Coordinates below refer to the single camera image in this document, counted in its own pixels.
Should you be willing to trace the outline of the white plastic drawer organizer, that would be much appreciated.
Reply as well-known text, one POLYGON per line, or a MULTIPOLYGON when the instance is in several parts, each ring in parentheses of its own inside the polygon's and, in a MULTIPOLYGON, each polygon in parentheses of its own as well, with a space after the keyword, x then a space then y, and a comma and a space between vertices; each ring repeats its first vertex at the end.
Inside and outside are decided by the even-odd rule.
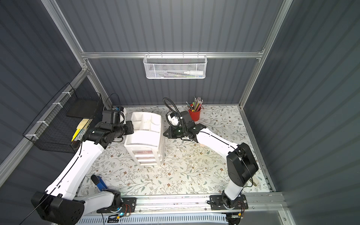
POLYGON ((161 165, 165 137, 162 117, 151 112, 133 112, 134 133, 127 135, 124 146, 138 166, 161 165))

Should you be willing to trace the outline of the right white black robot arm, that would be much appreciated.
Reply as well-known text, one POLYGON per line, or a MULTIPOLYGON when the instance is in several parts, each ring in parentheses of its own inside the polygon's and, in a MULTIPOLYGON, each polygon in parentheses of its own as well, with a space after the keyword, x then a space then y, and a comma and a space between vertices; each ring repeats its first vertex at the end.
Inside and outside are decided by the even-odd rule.
POLYGON ((255 157, 246 143, 230 142, 208 129, 196 124, 188 129, 170 126, 163 134, 168 139, 183 139, 203 144, 226 160, 229 183, 223 191, 223 199, 235 201, 259 170, 255 157))

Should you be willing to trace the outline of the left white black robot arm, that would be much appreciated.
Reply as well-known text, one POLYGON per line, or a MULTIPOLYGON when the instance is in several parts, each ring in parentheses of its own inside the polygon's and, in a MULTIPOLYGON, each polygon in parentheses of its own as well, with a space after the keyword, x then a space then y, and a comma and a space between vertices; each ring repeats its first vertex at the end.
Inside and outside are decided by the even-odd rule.
POLYGON ((98 123, 83 135, 82 143, 61 174, 45 192, 36 192, 31 203, 41 219, 58 225, 74 225, 83 215, 104 208, 117 212, 123 203, 119 191, 109 188, 98 194, 77 198, 77 190, 94 161, 116 138, 134 133, 131 121, 98 123))

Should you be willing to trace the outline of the red pencil cup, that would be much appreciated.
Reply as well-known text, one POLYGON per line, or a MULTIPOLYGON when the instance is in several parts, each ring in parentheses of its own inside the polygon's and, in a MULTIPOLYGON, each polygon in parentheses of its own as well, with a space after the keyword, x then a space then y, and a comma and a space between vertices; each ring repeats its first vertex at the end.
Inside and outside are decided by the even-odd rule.
POLYGON ((190 115, 191 119, 194 122, 197 122, 197 121, 200 120, 201 109, 199 109, 198 111, 195 111, 195 112, 193 112, 191 109, 189 109, 188 112, 189 112, 189 115, 190 115))

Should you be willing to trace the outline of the pencils bundle in cup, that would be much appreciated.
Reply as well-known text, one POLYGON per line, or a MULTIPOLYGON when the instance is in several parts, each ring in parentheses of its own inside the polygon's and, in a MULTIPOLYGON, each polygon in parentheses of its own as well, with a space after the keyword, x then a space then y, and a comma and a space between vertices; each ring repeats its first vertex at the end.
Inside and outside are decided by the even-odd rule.
POLYGON ((193 113, 200 111, 202 108, 202 104, 203 99, 201 99, 200 97, 195 97, 194 101, 191 104, 186 102, 186 106, 188 107, 189 111, 193 113))

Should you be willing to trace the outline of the yellow sticky notes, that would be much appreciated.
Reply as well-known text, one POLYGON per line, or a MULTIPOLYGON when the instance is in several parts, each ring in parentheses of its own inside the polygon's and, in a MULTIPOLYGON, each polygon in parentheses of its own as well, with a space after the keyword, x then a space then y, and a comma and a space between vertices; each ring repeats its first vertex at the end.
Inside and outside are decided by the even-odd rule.
POLYGON ((90 124, 92 122, 92 119, 82 119, 80 123, 78 124, 76 131, 72 137, 73 141, 80 141, 83 138, 83 135, 86 133, 87 129, 89 128, 90 124))

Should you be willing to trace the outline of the black notebook in basket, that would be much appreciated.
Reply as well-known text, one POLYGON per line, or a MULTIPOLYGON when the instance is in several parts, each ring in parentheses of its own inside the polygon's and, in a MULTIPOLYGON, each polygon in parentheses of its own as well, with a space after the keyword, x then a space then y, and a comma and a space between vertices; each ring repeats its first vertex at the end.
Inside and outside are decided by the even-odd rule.
POLYGON ((95 100, 77 99, 70 105, 66 112, 67 117, 91 119, 100 107, 100 102, 95 100))

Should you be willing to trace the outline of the white marker in basket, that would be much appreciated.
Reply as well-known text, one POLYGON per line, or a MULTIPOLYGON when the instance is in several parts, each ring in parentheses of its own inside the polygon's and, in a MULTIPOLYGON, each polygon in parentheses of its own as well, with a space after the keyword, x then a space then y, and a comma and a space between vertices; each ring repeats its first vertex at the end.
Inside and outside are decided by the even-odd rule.
POLYGON ((203 71, 197 71, 197 70, 189 70, 189 71, 182 72, 181 75, 188 75, 188 76, 193 76, 193 77, 202 77, 204 75, 204 72, 203 71))

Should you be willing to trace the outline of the blue stapler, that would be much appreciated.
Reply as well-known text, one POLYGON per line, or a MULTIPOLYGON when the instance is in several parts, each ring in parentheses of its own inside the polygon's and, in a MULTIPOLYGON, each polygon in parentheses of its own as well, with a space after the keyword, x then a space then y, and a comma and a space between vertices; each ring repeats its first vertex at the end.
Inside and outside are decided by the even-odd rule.
POLYGON ((105 184, 105 182, 102 180, 102 178, 100 176, 93 174, 91 176, 91 180, 100 191, 105 191, 108 189, 107 185, 105 184))

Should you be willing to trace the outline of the beige eraser block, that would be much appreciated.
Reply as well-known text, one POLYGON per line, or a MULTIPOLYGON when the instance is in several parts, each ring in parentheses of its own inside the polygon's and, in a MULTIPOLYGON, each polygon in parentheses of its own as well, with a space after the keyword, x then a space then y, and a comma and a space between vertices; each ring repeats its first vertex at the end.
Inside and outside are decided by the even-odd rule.
POLYGON ((260 184, 260 181, 258 180, 257 177, 253 177, 251 179, 251 182, 252 182, 253 186, 258 186, 260 184))

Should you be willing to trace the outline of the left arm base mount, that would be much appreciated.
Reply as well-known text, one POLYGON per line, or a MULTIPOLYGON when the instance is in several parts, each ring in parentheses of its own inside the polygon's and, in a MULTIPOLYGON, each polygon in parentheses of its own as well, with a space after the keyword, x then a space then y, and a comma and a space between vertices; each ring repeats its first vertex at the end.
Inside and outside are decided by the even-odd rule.
POLYGON ((107 208, 97 210, 97 213, 133 213, 137 204, 137 198, 125 197, 114 200, 107 208))

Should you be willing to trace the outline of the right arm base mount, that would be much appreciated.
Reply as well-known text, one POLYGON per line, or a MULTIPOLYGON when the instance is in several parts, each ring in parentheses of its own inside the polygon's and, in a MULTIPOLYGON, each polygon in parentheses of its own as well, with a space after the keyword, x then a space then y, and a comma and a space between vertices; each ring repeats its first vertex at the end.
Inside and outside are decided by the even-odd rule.
POLYGON ((248 209, 248 202, 245 195, 240 195, 236 198, 233 206, 226 206, 223 201, 222 195, 211 195, 207 204, 210 205, 213 211, 220 210, 238 210, 243 211, 248 209))

